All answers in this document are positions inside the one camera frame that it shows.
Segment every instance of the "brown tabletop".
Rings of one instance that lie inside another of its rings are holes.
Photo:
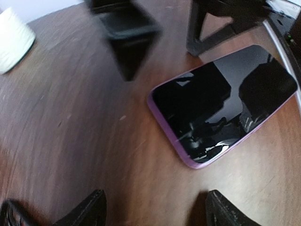
[[[94,189],[107,225],[205,225],[204,193],[218,189],[263,226],[301,220],[301,120],[295,97],[210,166],[185,166],[146,105],[156,85],[253,43],[263,27],[200,58],[186,53],[188,0],[141,0],[163,26],[137,79],[124,82],[84,5],[32,23],[37,42],[0,77],[0,201],[20,200],[46,224]],[[204,35],[226,20],[209,17]]]

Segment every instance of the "black screen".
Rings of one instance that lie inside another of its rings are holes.
[[[188,156],[204,163],[259,126],[296,90],[279,62],[251,46],[164,83],[152,99]]]

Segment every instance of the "black stand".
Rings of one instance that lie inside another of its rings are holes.
[[[102,190],[95,190],[68,215],[53,226],[104,226],[107,201]],[[5,200],[0,209],[0,226],[39,226],[16,200]]]
[[[219,191],[210,191],[206,198],[207,226],[260,226],[243,214]]]
[[[192,0],[187,35],[187,50],[198,56],[222,42],[258,26],[269,14],[260,1]],[[205,40],[200,40],[207,13],[214,16],[230,16],[233,23],[226,25]]]

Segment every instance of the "black object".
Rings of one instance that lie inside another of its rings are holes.
[[[53,226],[104,226],[107,201],[103,190],[95,190]],[[0,226],[39,226],[16,200],[5,200],[0,210]]]
[[[39,224],[16,200],[5,200],[0,210],[0,226],[38,226]]]
[[[207,226],[260,226],[217,190],[206,198],[206,219]]]
[[[233,23],[226,25],[205,40],[200,40],[207,13],[230,16]],[[264,0],[192,0],[187,34],[187,50],[193,56],[259,25],[269,14]]]
[[[161,33],[157,22],[129,0],[85,0],[102,25],[124,79],[131,81]]]

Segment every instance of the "wood grain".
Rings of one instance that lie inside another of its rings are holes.
[[[263,226],[298,225],[301,120],[294,97],[201,170],[181,162],[146,105],[153,87],[202,63],[253,43],[273,51],[264,29],[193,58],[185,48],[190,2],[140,4],[164,34],[129,83],[84,5],[30,23],[37,43],[0,77],[0,202],[19,199],[46,225],[101,188],[107,225],[194,226],[206,225],[206,192],[218,189]],[[224,22],[209,17],[204,35]]]

